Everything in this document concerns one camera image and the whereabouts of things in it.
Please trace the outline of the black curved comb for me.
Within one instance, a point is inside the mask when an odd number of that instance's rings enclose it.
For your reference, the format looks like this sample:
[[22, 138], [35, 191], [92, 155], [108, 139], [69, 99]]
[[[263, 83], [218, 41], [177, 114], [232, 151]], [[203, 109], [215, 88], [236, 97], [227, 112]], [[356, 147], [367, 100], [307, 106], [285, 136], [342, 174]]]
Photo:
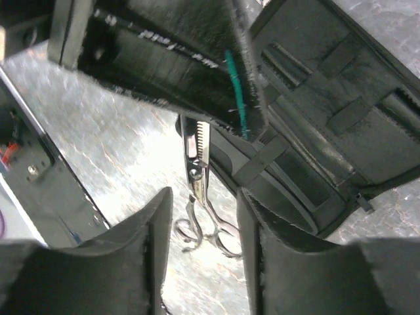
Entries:
[[211, 168], [231, 193], [245, 188], [310, 234], [324, 238], [348, 216], [345, 198], [273, 128], [255, 142], [212, 129]]

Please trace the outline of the black zippered tool case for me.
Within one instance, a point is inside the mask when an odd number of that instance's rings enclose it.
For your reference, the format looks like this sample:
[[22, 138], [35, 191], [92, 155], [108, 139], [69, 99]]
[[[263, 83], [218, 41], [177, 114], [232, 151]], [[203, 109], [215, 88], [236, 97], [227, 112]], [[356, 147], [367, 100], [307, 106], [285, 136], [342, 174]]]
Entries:
[[251, 37], [268, 129], [345, 198], [348, 216], [419, 178], [419, 80], [336, 2], [271, 1]]

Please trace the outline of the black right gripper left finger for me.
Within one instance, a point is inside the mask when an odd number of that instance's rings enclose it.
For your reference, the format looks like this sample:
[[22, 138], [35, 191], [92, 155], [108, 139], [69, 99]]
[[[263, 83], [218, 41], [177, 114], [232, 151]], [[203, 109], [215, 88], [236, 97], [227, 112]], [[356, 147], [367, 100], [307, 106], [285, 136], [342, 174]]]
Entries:
[[173, 191], [77, 247], [1, 243], [2, 314], [164, 314]]

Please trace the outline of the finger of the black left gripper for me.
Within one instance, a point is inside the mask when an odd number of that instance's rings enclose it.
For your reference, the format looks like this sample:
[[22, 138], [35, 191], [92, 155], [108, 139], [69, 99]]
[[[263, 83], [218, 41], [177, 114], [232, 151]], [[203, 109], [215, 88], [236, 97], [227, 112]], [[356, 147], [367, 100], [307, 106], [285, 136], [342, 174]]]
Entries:
[[268, 124], [242, 1], [56, 1], [48, 57], [244, 140]]

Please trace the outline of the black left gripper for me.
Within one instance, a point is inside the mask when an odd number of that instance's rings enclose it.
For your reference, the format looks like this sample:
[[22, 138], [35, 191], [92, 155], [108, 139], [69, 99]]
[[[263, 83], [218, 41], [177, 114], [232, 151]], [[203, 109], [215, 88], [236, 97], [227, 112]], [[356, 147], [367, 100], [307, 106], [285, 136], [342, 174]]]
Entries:
[[46, 41], [51, 32], [54, 1], [1, 2], [1, 60]]

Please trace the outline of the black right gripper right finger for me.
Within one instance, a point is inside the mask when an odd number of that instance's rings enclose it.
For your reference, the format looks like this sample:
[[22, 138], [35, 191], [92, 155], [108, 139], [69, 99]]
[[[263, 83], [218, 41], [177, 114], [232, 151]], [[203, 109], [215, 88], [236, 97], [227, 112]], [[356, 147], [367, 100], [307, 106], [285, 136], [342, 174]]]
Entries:
[[419, 240], [317, 238], [238, 190], [252, 314], [418, 314]]

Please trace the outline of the silver thinning scissors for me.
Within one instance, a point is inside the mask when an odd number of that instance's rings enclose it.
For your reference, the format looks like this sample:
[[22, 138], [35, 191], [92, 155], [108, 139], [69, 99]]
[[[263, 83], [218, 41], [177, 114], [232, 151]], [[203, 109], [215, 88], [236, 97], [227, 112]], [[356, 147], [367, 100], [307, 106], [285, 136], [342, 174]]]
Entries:
[[[231, 223], [223, 220], [215, 211], [208, 198], [210, 171], [210, 125], [183, 115], [179, 115], [175, 123], [177, 132], [182, 138], [184, 166], [188, 185], [188, 202], [186, 204], [186, 219], [177, 219], [173, 224], [175, 235], [192, 247], [184, 247], [183, 253], [197, 250], [207, 240], [218, 248], [225, 257], [240, 260], [242, 253], [229, 250], [222, 242], [220, 235], [226, 234], [235, 240], [240, 239], [240, 231]], [[195, 204], [200, 204], [214, 224], [214, 232], [204, 234], [197, 220]]]

